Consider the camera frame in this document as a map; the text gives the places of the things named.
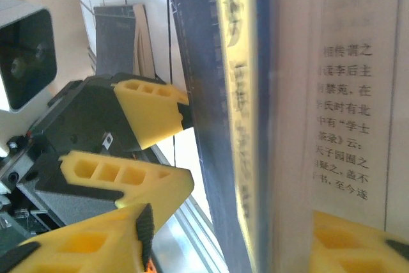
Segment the gray book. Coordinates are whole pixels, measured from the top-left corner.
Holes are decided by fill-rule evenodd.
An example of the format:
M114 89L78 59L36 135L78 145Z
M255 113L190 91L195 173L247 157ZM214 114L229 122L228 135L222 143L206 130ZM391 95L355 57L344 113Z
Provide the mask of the gray book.
M99 6L96 22L96 74L125 72L155 78L143 4Z

